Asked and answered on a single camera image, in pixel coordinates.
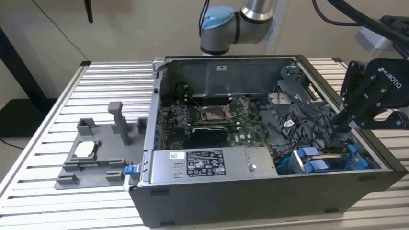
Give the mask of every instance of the power supply label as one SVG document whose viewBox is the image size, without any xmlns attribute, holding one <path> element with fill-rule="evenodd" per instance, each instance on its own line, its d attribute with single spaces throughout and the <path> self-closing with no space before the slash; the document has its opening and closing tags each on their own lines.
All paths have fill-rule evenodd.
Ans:
<svg viewBox="0 0 409 230">
<path fill-rule="evenodd" d="M 225 175 L 223 151 L 187 152 L 188 176 Z"/>
</svg>

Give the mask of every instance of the robotic arm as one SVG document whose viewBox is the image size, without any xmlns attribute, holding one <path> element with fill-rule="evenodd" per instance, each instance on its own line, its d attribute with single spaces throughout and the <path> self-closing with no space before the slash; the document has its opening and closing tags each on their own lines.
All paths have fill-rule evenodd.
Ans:
<svg viewBox="0 0 409 230">
<path fill-rule="evenodd" d="M 366 17 L 342 0 L 328 2 L 364 28 L 374 32 L 378 40 L 392 43 L 404 59 L 376 58 L 368 65 L 349 63 L 341 88 L 344 104 L 330 123 L 337 132 L 353 128 L 409 129 L 405 107 L 409 106 L 409 18 L 384 16 L 380 22 Z M 384 121 L 374 117 L 393 109 Z"/>
<path fill-rule="evenodd" d="M 211 7 L 204 12 L 200 18 L 200 35 L 205 55 L 225 54 L 231 44 L 254 44 L 262 41 L 272 30 L 272 2 L 248 0 L 237 12 L 228 6 Z"/>
</svg>

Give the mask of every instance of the aluminum rail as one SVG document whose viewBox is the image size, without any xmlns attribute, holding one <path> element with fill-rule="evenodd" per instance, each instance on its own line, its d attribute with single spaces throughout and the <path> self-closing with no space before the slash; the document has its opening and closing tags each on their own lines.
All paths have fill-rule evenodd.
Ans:
<svg viewBox="0 0 409 230">
<path fill-rule="evenodd" d="M 309 62 L 340 91 L 346 65 L 332 58 Z M 149 110 L 151 62 L 92 62 L 81 67 L 17 159 L 0 191 L 0 230 L 144 230 L 131 197 L 121 186 L 56 190 L 55 179 L 76 137 L 76 123 L 92 117 L 113 123 L 109 101 L 124 103 L 124 116 L 136 121 Z M 374 134 L 409 169 L 409 131 Z M 342 214 L 286 217 L 197 225 L 196 230 L 402 230 L 409 228 L 409 176 L 385 192 L 366 195 Z"/>
</svg>

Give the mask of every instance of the black stand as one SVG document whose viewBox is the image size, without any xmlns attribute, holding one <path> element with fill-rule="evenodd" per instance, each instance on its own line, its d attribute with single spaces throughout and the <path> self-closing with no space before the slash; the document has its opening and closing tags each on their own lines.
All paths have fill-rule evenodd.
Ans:
<svg viewBox="0 0 409 230">
<path fill-rule="evenodd" d="M 55 99 L 48 99 L 0 28 L 0 59 L 29 99 L 13 99 L 0 110 L 0 138 L 29 137 L 47 116 Z"/>
</svg>

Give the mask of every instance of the motherboard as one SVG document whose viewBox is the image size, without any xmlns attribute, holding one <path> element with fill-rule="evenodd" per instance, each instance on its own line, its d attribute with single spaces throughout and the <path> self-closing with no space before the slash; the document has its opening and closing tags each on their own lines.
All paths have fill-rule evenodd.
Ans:
<svg viewBox="0 0 409 230">
<path fill-rule="evenodd" d="M 270 145 L 250 97 L 228 96 L 212 105 L 188 97 L 163 107 L 161 114 L 167 150 Z"/>
</svg>

